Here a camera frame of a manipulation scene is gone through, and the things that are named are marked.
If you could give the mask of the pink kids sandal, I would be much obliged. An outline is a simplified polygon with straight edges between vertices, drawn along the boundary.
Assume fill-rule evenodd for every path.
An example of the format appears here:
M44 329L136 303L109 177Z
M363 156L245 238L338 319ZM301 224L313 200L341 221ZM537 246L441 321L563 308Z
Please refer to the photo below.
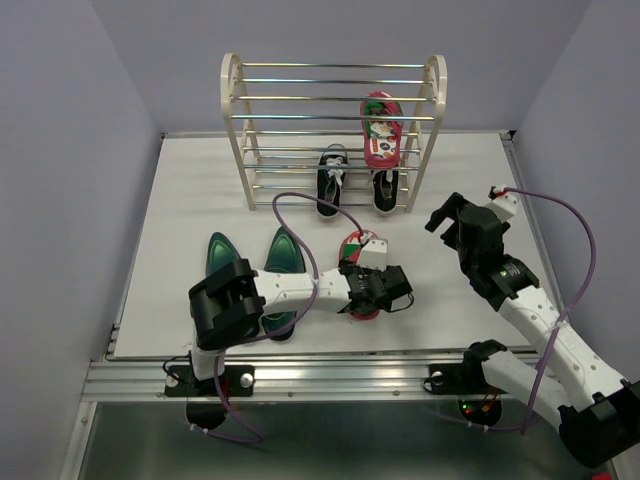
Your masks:
M360 231L355 230L351 234L349 234L347 237L344 238L338 253L339 261L346 260L346 261L355 263L358 260L360 256L360 250L361 250L360 237L361 237ZM351 313L351 316L359 321L369 321L369 320L375 319L379 315L379 313L380 311L376 310L369 314Z
M403 132L402 120L386 120L386 117L402 117L400 104L384 91L372 91L361 102L360 115L374 117L361 122L364 138L364 160L373 169L394 168L400 163Z

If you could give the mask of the black sneaker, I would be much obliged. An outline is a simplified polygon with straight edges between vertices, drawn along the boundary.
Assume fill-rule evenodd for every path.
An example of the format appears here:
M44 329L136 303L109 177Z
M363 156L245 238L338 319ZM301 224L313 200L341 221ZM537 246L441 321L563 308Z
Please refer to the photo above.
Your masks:
M378 170L373 173L373 206L381 215L391 214L397 206L399 172Z
M346 177L344 169L349 163L348 153L341 144L331 144L321 154L316 172L316 195L320 200L340 206L342 185ZM338 211L324 203L316 204L317 214L325 220L334 218Z

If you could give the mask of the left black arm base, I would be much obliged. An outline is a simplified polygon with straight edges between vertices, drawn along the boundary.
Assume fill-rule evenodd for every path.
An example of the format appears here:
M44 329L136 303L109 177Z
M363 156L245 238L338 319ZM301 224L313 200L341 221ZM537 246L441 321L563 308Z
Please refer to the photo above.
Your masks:
M166 375L164 395L168 398L185 399L187 420L196 427L208 431L220 427L227 418L227 411L220 403L201 403L201 400L218 400L213 378L198 380L190 365L168 365L162 370ZM226 399L245 398L253 395L255 368L252 365L229 365L219 378L221 392Z

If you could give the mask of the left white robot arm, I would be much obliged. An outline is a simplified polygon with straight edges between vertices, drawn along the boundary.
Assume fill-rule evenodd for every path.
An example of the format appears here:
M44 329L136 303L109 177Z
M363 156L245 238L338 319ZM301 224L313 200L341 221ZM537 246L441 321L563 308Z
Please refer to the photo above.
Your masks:
M191 287L188 292L194 324L188 382L199 393L215 392L222 382L224 354L246 338L261 317L308 310L368 316L393 311L393 303L413 296L400 266L383 270L342 261L318 276L274 273L235 260Z

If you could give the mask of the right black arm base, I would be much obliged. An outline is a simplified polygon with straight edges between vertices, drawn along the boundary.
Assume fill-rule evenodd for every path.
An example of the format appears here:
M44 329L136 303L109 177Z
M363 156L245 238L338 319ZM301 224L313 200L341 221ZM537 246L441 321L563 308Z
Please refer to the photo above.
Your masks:
M434 396L455 396L458 416L451 421L484 432L512 433L519 426L499 426L503 390L490 386L481 373L469 371L462 363L436 363L428 366L422 389Z

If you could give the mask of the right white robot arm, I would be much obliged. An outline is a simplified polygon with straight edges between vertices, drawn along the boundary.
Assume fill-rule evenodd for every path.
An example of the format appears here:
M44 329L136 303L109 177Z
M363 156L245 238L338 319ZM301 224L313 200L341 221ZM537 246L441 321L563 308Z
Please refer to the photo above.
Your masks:
M536 366L496 340L472 344L461 362L432 365L423 382L435 395L505 392L559 434L571 456L598 467L639 443L639 385L609 366L558 311L539 279L504 251L503 236L518 207L517 190L499 187L478 206L454 192L425 228L458 254L471 288L539 354Z

